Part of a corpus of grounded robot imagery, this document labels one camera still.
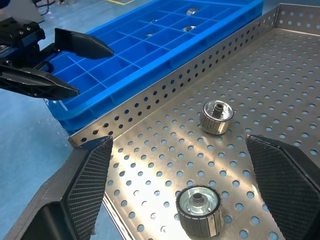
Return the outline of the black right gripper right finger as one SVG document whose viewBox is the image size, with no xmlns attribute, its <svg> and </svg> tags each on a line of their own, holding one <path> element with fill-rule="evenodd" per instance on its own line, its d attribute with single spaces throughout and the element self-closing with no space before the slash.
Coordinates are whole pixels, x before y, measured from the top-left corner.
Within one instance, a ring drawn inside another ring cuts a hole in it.
<svg viewBox="0 0 320 240">
<path fill-rule="evenodd" d="M 320 240 L 320 168 L 298 147 L 248 135 L 260 195 L 285 240 Z"/>
</svg>

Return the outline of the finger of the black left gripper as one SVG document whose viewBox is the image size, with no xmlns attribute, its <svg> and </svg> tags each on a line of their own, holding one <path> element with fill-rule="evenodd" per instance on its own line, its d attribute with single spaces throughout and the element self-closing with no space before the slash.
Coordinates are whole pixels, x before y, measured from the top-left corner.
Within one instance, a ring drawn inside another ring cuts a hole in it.
<svg viewBox="0 0 320 240">
<path fill-rule="evenodd" d="M 114 51 L 95 36 L 62 28 L 55 28 L 54 32 L 54 45 L 57 50 L 91 60 L 114 56 Z"/>
<path fill-rule="evenodd" d="M 65 100 L 80 94 L 79 89 L 49 72 L 28 67 L 14 68 L 2 64 L 0 64 L 0 89 L 52 101 Z"/>
</svg>

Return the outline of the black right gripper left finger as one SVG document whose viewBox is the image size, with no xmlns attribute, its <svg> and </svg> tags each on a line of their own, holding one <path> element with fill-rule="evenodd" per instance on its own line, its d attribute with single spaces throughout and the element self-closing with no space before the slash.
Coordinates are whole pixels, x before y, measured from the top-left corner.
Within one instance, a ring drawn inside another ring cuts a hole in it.
<svg viewBox="0 0 320 240">
<path fill-rule="evenodd" d="M 3 240 L 90 240 L 105 193 L 112 136 L 74 148 Z"/>
</svg>

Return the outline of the blue compartment tray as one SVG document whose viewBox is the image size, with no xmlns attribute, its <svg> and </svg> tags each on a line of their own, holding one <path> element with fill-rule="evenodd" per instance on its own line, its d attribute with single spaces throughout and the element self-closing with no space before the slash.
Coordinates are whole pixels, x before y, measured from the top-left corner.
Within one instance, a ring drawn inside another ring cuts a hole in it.
<svg viewBox="0 0 320 240">
<path fill-rule="evenodd" d="M 264 1 L 153 0 L 117 17 L 90 31 L 113 50 L 112 57 L 93 60 L 63 52 L 51 61 L 53 74 L 80 93 L 49 100 L 48 109 L 75 133 L 260 17 Z M 190 8 L 199 11 L 188 16 Z M 196 28 L 183 32 L 186 26 Z"/>
</svg>

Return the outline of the grey equipment cabinet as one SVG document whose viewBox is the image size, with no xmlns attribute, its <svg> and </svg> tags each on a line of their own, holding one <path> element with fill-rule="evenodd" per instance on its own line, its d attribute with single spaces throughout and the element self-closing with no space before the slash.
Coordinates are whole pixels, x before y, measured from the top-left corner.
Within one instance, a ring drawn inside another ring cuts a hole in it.
<svg viewBox="0 0 320 240">
<path fill-rule="evenodd" d="M 44 17 L 33 5 L 32 0 L 0 0 L 0 21 L 9 17 L 37 23 L 44 21 Z"/>
</svg>

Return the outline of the perforated metal tray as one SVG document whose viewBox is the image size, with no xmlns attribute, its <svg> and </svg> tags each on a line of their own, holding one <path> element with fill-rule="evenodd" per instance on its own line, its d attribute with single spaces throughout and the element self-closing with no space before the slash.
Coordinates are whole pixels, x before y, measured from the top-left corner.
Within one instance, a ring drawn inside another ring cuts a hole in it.
<svg viewBox="0 0 320 240">
<path fill-rule="evenodd" d="M 226 133 L 200 125 L 219 100 Z M 299 147 L 320 167 L 320 7 L 280 4 L 70 137 L 113 137 L 99 240 L 188 240 L 175 205 L 187 186 L 222 195 L 218 240 L 285 240 L 263 202 L 246 136 Z M 110 234 L 117 230 L 117 236 Z"/>
</svg>

